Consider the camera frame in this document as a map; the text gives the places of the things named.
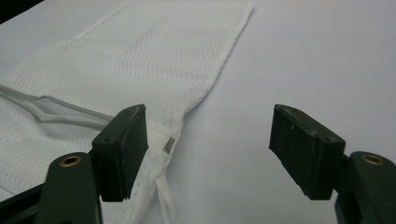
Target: textured fabric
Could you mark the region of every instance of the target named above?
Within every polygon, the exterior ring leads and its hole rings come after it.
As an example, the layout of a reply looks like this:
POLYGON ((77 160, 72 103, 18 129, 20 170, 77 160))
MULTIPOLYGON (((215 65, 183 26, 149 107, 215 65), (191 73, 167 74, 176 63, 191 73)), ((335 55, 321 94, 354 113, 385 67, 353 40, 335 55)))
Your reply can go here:
POLYGON ((103 203, 104 219, 138 222, 156 188, 174 219, 164 174, 183 116, 210 91, 251 9, 128 2, 30 56, 1 84, 0 186, 16 194, 42 183, 53 159, 88 151, 119 111, 145 104, 149 149, 131 200, 103 203))

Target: mesh laundry bag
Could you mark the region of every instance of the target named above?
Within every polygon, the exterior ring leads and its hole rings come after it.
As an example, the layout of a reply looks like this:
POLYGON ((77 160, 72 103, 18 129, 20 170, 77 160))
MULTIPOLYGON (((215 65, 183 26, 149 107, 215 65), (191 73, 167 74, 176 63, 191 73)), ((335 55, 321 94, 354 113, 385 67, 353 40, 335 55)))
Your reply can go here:
POLYGON ((183 116, 210 91, 251 9, 128 2, 81 35, 31 55, 1 84, 3 190, 16 194, 41 183, 53 159, 88 151, 119 111, 145 104, 149 149, 131 200, 103 203, 104 219, 138 222, 155 189, 165 222, 166 211, 173 219, 165 170, 183 116))

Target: white table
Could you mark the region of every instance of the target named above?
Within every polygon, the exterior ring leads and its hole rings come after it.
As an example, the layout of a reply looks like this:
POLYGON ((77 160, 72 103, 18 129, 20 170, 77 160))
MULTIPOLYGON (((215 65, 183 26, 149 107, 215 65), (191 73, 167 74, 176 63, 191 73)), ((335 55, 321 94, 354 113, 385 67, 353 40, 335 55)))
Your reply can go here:
MULTIPOLYGON (((0 78, 119 2, 46 0, 1 24, 0 78)), ((396 161, 396 2, 252 2, 214 89, 185 118, 168 168, 179 221, 336 223, 336 193, 309 201, 268 149, 273 108, 303 110, 347 141, 347 155, 396 161)), ((163 223, 157 198, 142 223, 163 223)))

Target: white mesh bag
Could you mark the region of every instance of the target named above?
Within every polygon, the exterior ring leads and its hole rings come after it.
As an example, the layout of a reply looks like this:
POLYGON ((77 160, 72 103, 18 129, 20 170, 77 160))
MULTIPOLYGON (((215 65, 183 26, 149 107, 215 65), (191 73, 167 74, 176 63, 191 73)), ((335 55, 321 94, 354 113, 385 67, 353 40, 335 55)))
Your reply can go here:
POLYGON ((103 203, 104 219, 137 223, 158 189, 165 222, 174 220, 165 170, 183 117, 212 88, 251 9, 127 2, 28 57, 0 87, 1 188, 17 194, 42 183, 53 159, 88 151, 119 111, 145 104, 148 153, 131 199, 103 203))

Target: white surface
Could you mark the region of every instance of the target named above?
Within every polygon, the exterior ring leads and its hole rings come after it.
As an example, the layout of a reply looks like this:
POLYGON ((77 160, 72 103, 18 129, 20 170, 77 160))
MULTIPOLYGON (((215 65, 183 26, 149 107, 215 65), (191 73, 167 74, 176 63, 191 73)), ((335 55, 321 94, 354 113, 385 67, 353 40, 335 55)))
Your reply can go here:
MULTIPOLYGON (((396 161, 396 3, 252 2, 217 84, 185 118, 168 168, 179 222, 336 223, 333 201, 310 202, 268 149, 273 107, 317 119, 347 141, 346 154, 396 161)), ((1 24, 1 77, 117 4, 47 0, 1 24)), ((163 223, 158 200, 142 223, 163 223)))

